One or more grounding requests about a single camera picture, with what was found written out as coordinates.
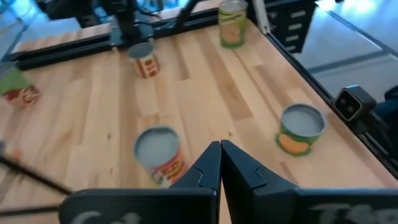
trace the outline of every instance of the can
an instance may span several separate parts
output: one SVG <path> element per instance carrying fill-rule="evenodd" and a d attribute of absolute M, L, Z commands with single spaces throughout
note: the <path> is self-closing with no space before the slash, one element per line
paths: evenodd
<path fill-rule="evenodd" d="M 161 187 L 170 187 L 187 171 L 177 133 L 168 126 L 145 130 L 138 136 L 133 154 Z"/>
<path fill-rule="evenodd" d="M 0 95 L 13 106 L 25 108 L 40 98 L 40 91 L 14 62 L 0 63 Z"/>
<path fill-rule="evenodd" d="M 127 54 L 140 77 L 149 78 L 158 74 L 159 63 L 152 44 L 148 42 L 136 44 L 128 50 Z"/>
<path fill-rule="evenodd" d="M 227 0 L 220 3 L 218 25 L 221 46 L 234 49 L 244 44 L 247 8 L 247 2 L 242 0 Z"/>
<path fill-rule="evenodd" d="M 304 156 L 325 128 L 326 118 L 321 111 L 310 105 L 291 105 L 282 114 L 276 143 L 291 155 Z"/>

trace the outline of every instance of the wooden table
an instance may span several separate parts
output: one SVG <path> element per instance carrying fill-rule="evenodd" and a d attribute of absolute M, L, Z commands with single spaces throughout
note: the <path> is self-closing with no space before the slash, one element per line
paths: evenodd
<path fill-rule="evenodd" d="M 193 163 L 211 141 L 230 139 L 302 187 L 396 187 L 397 181 L 327 107 L 278 50 L 249 23 L 247 44 L 219 45 L 217 26 L 156 40 L 161 72 L 141 79 L 126 51 L 105 52 L 26 71 L 42 99 L 23 111 L 0 103 L 0 136 L 23 163 L 74 189 L 156 187 L 132 156 L 144 129 L 175 128 Z M 307 103 L 328 119 L 313 152 L 292 157 L 274 137 L 280 115 Z M 1 207 L 61 202 L 0 169 Z M 56 223 L 43 215 L 29 223 Z M 26 221 L 13 218 L 9 223 Z M 221 223 L 230 223 L 224 195 Z"/>

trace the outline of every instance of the metal lid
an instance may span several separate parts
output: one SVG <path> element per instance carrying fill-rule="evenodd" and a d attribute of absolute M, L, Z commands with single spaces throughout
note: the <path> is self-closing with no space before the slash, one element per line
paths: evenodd
<path fill-rule="evenodd" d="M 154 51 L 154 46 L 150 43 L 141 43 L 132 46 L 127 54 L 130 58 L 143 58 L 150 55 Z"/>
<path fill-rule="evenodd" d="M 326 118 L 310 105 L 295 104 L 284 111 L 282 124 L 298 136 L 315 137 L 325 130 Z"/>
<path fill-rule="evenodd" d="M 158 167 L 171 160 L 179 147 L 177 133 L 168 126 L 144 131 L 134 144 L 133 154 L 144 167 Z"/>
<path fill-rule="evenodd" d="M 235 12 L 239 10 L 243 10 L 248 6 L 248 3 L 246 1 L 241 1 L 241 0 L 227 0 L 223 1 L 218 5 L 218 7 L 222 11 L 226 12 Z"/>

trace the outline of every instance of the red can label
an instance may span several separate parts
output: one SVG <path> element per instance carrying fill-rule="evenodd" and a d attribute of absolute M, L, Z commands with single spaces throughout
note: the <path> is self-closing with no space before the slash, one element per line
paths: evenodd
<path fill-rule="evenodd" d="M 159 63 L 154 54 L 133 60 L 134 68 L 142 78 L 153 77 L 159 72 Z"/>
<path fill-rule="evenodd" d="M 153 168 L 152 177 L 161 187 L 170 187 L 176 183 L 187 171 L 187 164 L 180 152 L 166 164 Z"/>
<path fill-rule="evenodd" d="M 34 104 L 40 98 L 40 91 L 33 85 L 26 88 L 9 90 L 2 96 L 3 99 L 17 107 L 26 107 Z"/>

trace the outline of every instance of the green can label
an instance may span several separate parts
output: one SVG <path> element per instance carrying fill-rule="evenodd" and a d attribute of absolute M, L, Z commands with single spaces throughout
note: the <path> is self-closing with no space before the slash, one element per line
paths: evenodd
<path fill-rule="evenodd" d="M 315 137 L 298 136 L 290 132 L 283 124 L 276 136 L 276 143 L 285 152 L 294 156 L 304 156 L 311 152 L 311 145 L 318 139 Z"/>
<path fill-rule="evenodd" d="M 218 24 L 223 47 L 235 48 L 244 44 L 246 9 L 235 12 L 226 12 L 219 9 Z"/>

